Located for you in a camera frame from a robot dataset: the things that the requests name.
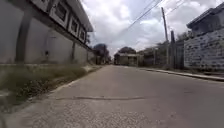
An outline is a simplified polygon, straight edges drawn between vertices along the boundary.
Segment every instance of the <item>white cloud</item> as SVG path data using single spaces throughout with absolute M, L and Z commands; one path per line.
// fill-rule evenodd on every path
M 191 20 L 223 1 L 164 0 L 123 35 L 120 35 L 120 32 L 127 28 L 152 0 L 83 0 L 83 5 L 95 29 L 96 38 L 100 40 L 99 43 L 109 46 L 112 55 L 124 46 L 141 50 L 164 41 L 160 7 L 164 7 L 167 14 L 184 2 L 166 16 L 169 30 L 172 29 L 178 34 L 187 31 L 186 24 Z

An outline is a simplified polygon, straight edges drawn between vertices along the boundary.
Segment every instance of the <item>weeds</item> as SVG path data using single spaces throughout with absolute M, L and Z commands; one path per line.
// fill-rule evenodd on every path
M 86 71 L 74 65 L 66 66 L 10 66 L 4 71 L 0 89 L 10 92 L 8 97 L 13 103 L 20 103 L 30 97 L 56 88 L 60 82 L 68 82 L 82 77 Z

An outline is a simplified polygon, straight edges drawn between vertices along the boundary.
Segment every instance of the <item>street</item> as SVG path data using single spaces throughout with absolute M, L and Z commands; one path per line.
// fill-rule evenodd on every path
M 224 84 L 106 66 L 8 116 L 9 128 L 223 128 Z

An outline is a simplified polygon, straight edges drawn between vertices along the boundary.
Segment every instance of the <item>sidewalk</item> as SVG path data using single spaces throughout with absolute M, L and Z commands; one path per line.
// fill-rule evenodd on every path
M 217 76 L 206 76 L 206 75 L 199 75 L 199 74 L 192 74 L 192 73 L 181 73 L 181 72 L 166 71 L 166 70 L 151 69 L 151 68 L 139 68 L 139 69 L 146 70 L 146 71 L 152 71 L 152 72 L 161 72 L 161 73 L 168 73 L 168 74 L 173 74 L 173 75 L 180 75 L 180 76 L 204 79 L 204 80 L 224 82 L 223 77 L 217 77 Z

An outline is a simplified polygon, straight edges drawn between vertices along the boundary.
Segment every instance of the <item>house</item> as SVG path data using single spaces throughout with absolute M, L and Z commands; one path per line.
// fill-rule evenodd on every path
M 224 71 L 224 3 L 207 10 L 187 27 L 193 36 L 184 40 L 184 67 Z
M 1 0 L 0 63 L 86 63 L 93 27 L 79 0 Z
M 195 18 L 187 27 L 193 35 L 201 35 L 224 27 L 224 3 L 216 8 L 210 8 Z
M 115 65 L 138 66 L 138 54 L 117 53 L 114 55 Z

